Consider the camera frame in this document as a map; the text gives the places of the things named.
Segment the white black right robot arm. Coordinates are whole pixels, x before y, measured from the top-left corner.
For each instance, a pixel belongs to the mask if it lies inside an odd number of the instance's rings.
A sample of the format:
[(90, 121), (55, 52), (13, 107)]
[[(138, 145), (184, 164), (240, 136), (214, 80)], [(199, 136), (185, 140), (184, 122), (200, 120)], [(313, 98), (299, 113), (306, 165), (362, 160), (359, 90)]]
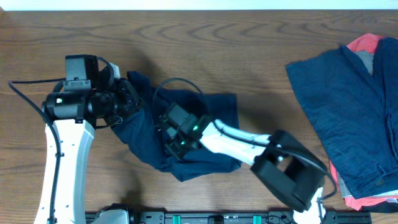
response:
[(326, 165), (291, 134), (254, 134), (232, 128), (219, 119), (194, 114), (162, 115), (160, 127), (170, 136), (168, 150), (178, 159), (204, 147), (250, 165), (251, 172), (283, 204), (290, 207), (295, 223), (324, 223)]

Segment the red garment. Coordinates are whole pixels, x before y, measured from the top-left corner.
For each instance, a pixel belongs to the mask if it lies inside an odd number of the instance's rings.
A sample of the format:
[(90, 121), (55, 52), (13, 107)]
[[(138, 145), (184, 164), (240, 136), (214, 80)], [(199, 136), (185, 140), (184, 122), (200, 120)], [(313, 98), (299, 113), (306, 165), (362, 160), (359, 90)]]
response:
[[(371, 75), (374, 73), (374, 53), (376, 52), (378, 42), (382, 38), (383, 36), (367, 33), (347, 45), (347, 48), (354, 52), (363, 61), (367, 71)], [(388, 192), (382, 196), (371, 196), (359, 199), (355, 199), (351, 195), (344, 195), (344, 193), (348, 192), (348, 189), (331, 161), (329, 161), (329, 164), (333, 180), (338, 184), (338, 190), (343, 196), (347, 207), (353, 208), (357, 211), (362, 210), (364, 212), (397, 213), (397, 193)]]

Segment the navy blue shorts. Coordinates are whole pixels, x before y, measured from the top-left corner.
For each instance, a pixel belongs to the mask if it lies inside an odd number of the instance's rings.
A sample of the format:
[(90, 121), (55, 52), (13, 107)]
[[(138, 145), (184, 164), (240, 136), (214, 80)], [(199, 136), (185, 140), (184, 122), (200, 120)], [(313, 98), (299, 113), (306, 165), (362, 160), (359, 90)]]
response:
[(216, 119), (238, 128), (238, 104), (235, 94), (205, 95), (208, 103), (205, 106), (203, 98), (194, 91), (165, 88), (156, 91), (149, 78), (139, 72), (130, 71), (127, 77), (144, 100), (144, 107), (111, 129), (140, 161), (161, 172), (171, 173), (181, 182), (212, 173), (230, 173), (241, 167), (241, 161), (224, 154), (212, 153), (204, 148), (189, 151), (183, 159), (178, 160), (166, 148), (165, 142), (169, 136), (159, 129), (156, 120), (172, 103), (177, 103), (197, 117), (210, 110)]

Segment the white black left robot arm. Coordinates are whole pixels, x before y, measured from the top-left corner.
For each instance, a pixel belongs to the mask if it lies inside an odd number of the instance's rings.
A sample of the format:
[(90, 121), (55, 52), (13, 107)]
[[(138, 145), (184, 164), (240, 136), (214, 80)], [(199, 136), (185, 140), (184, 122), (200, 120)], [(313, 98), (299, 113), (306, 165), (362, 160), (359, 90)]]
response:
[(140, 100), (124, 78), (94, 85), (91, 80), (60, 81), (43, 103), (47, 158), (39, 209), (34, 223), (129, 223), (126, 208), (85, 210), (88, 155), (96, 121), (111, 126), (136, 112)]

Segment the grey garment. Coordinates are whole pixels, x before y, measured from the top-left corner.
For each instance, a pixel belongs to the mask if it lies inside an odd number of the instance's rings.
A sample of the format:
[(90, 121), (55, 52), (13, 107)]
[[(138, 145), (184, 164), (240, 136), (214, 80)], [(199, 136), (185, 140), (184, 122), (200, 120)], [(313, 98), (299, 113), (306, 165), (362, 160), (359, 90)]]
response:
[(330, 141), (355, 198), (397, 190), (397, 54), (350, 52), (335, 96)]

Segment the navy blue clothes pile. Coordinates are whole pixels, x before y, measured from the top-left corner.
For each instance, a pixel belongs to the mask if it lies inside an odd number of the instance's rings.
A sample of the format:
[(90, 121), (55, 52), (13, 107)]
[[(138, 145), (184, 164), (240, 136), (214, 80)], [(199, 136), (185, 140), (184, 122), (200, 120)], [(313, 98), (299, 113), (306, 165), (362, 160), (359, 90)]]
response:
[(296, 99), (354, 198), (397, 189), (397, 39), (381, 39), (373, 68), (343, 45), (286, 72)]

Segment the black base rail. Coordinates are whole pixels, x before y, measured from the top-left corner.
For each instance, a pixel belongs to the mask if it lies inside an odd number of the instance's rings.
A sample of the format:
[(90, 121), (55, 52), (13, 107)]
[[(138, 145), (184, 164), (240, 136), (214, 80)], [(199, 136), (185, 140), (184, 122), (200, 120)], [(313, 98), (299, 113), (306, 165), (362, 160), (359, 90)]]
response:
[(101, 215), (122, 212), (121, 223), (133, 224), (289, 224), (306, 223), (297, 220), (291, 210), (269, 212), (167, 212), (166, 210), (135, 210), (122, 204), (104, 207), (98, 212), (86, 212), (87, 223), (97, 223)]

